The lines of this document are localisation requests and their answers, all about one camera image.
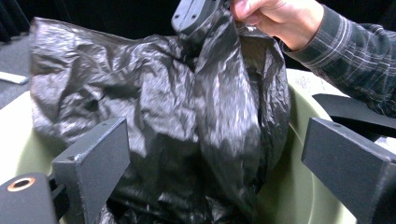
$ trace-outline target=gray plaid sleeve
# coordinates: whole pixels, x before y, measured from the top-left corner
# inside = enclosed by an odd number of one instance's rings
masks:
[[[396,33],[357,24],[325,7],[318,32],[304,49],[281,47],[340,91],[396,118]]]

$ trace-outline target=shirt cuff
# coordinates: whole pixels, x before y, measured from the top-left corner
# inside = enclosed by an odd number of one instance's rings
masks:
[[[323,7],[323,21],[315,36],[303,49],[292,51],[285,43],[280,42],[280,47],[286,55],[313,71],[333,61],[347,44],[347,37],[342,35],[345,18],[328,7]]]

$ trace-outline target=dark curtain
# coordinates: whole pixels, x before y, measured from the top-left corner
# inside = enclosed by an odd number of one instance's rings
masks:
[[[18,3],[15,0],[0,0],[0,42],[9,42],[12,36],[28,30],[29,22]]]
[[[0,0],[0,10],[11,14],[16,1],[28,21],[33,17],[67,21],[132,39],[154,34],[173,35],[171,18],[179,3],[179,0]],[[396,0],[318,1],[352,21],[381,24],[396,31]],[[0,41],[9,41],[18,31],[27,31],[26,26],[18,25],[21,19],[14,19],[15,16],[3,11],[0,11]],[[290,58],[286,59],[286,66],[304,69]]]

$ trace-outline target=gray surface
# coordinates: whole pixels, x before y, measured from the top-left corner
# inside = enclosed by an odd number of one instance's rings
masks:
[[[29,63],[28,36],[0,45],[0,71],[29,77]],[[0,80],[0,109],[28,90],[29,83],[18,85]]]

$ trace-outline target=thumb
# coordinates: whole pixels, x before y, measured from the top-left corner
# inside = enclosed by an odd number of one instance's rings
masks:
[[[241,21],[264,6],[267,2],[268,0],[233,0],[231,12],[236,20]]]

